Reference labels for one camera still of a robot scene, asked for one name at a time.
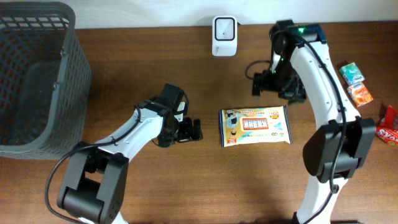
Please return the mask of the yellow snack bag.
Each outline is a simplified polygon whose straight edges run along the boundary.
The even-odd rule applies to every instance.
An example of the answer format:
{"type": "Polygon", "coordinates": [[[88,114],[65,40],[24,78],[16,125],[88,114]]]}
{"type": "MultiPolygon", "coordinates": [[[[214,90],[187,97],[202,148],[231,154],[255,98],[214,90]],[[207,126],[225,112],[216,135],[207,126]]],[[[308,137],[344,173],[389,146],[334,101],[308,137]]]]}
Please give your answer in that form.
{"type": "Polygon", "coordinates": [[[293,143],[285,105],[220,110],[219,128],[222,147],[267,142],[293,143]]]}

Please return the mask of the green tissue pack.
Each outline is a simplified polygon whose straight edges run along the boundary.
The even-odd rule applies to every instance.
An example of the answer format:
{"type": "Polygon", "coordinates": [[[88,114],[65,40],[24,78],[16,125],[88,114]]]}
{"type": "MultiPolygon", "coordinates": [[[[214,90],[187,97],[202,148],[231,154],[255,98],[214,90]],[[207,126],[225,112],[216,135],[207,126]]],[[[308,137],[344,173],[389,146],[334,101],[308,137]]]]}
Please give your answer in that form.
{"type": "Polygon", "coordinates": [[[364,75],[354,62],[342,66],[339,72],[349,86],[365,81],[364,75]]]}

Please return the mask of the orange tissue pack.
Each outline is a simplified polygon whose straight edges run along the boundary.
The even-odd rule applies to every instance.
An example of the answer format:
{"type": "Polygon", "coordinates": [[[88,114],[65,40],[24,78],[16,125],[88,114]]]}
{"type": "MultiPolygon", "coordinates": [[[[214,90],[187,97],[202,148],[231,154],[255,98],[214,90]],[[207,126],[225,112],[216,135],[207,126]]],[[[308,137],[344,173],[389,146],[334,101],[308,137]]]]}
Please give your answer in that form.
{"type": "Polygon", "coordinates": [[[350,85],[347,91],[353,100],[354,104],[359,107],[372,102],[373,97],[363,82],[358,82],[350,85]]]}

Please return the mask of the red snack bag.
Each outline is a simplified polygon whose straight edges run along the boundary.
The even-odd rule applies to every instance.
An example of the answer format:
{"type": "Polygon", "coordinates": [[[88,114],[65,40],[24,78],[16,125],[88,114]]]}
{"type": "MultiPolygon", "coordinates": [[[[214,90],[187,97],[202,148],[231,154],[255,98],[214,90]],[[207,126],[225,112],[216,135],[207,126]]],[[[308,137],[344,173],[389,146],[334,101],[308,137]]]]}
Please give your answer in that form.
{"type": "Polygon", "coordinates": [[[391,105],[387,107],[385,117],[380,120],[376,135],[386,144],[397,146],[397,110],[391,105]]]}

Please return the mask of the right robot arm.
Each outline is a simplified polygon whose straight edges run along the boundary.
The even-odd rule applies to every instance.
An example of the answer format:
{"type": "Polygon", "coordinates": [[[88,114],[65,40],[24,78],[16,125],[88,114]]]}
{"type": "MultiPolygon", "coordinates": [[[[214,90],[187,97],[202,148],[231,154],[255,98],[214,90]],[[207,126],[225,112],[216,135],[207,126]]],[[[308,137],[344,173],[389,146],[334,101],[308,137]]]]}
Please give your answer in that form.
{"type": "Polygon", "coordinates": [[[320,24],[277,21],[269,37],[269,68],[251,78],[252,95],[273,91],[291,103],[308,100],[317,129],[303,147],[309,179],[292,223],[330,223],[339,193],[365,163],[376,125],[349,101],[320,24]]]}

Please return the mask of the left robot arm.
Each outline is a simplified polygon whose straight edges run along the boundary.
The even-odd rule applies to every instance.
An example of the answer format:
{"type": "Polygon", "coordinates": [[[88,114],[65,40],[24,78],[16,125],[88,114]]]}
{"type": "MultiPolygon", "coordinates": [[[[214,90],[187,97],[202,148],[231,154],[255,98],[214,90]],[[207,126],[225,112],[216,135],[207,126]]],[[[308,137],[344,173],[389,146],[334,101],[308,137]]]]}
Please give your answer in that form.
{"type": "Polygon", "coordinates": [[[165,84],[159,96],[135,106],[132,116],[108,137],[89,144],[79,142],[55,165],[54,175],[68,162],[57,197],[67,216],[47,208],[73,223],[125,223],[121,214],[129,163],[148,143],[161,148],[203,138],[200,120],[186,116],[187,94],[165,84]]]}

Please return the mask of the white barcode scanner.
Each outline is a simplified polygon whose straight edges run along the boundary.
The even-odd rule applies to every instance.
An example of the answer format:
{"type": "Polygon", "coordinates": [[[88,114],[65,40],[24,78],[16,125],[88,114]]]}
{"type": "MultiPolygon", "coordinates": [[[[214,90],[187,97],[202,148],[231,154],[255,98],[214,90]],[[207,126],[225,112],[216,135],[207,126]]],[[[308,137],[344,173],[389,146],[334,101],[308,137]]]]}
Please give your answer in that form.
{"type": "Polygon", "coordinates": [[[216,16],[212,20],[212,55],[232,57],[238,48],[238,22],[234,16],[216,16]]]}

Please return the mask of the dark grey plastic basket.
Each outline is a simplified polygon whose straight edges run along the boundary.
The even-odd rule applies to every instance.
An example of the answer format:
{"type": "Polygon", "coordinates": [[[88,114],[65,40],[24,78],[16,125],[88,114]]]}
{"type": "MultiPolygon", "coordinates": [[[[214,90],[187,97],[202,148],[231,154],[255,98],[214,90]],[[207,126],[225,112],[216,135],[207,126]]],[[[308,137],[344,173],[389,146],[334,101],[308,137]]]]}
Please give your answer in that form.
{"type": "Polygon", "coordinates": [[[82,139],[91,86],[75,13],[62,2],[1,4],[1,155],[59,159],[82,139]]]}

